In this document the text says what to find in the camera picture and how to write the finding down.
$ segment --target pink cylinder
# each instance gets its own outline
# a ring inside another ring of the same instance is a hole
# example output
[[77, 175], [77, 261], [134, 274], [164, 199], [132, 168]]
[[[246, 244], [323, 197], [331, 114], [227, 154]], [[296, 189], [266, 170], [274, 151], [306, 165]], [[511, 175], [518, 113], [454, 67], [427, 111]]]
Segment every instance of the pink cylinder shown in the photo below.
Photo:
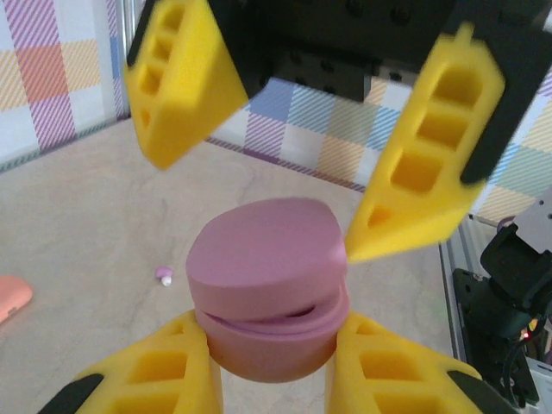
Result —
[[283, 382], [317, 370], [345, 321], [347, 256], [329, 207], [247, 204], [209, 222], [186, 262], [211, 356], [231, 373]]

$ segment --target pink object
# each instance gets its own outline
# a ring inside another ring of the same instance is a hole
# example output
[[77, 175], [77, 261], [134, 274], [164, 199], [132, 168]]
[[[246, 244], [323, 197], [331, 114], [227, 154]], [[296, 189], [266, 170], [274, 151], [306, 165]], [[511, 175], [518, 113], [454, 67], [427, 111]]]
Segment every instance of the pink object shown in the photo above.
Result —
[[329, 207], [277, 198], [211, 220], [186, 262], [196, 307], [233, 321], [284, 316], [334, 293], [347, 273], [342, 232]]
[[17, 313], [33, 297], [33, 288], [23, 279], [0, 275], [0, 323]]
[[300, 317], [247, 326], [196, 310], [196, 319], [219, 365], [247, 380], [275, 383], [299, 380], [325, 364], [336, 350], [337, 331], [348, 310], [343, 283], [336, 295]]
[[163, 279], [166, 277], [171, 278], [173, 276], [173, 270], [167, 266], [159, 266], [155, 269], [155, 277], [157, 279]]
[[281, 198], [223, 213], [199, 234], [186, 272], [211, 356], [231, 373], [296, 380], [335, 351], [347, 256], [326, 204]]

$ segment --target striped fabric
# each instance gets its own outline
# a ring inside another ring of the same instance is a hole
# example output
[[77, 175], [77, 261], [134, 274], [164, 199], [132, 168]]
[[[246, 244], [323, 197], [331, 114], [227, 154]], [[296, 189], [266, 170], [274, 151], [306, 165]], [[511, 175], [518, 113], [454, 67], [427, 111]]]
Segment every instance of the striped fabric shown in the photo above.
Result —
[[[373, 79], [364, 104], [357, 104], [272, 79], [211, 141], [364, 191], [409, 94], [406, 86]], [[552, 72], [472, 212], [492, 221], [516, 215], [551, 184]]]
[[[0, 172], [129, 115], [118, 21], [116, 0], [0, 0]], [[364, 191], [409, 94], [373, 79], [357, 104], [273, 79], [209, 142]], [[474, 214], [515, 215], [552, 184], [551, 130], [552, 72]]]
[[0, 0], [0, 172], [128, 116], [115, 6]]

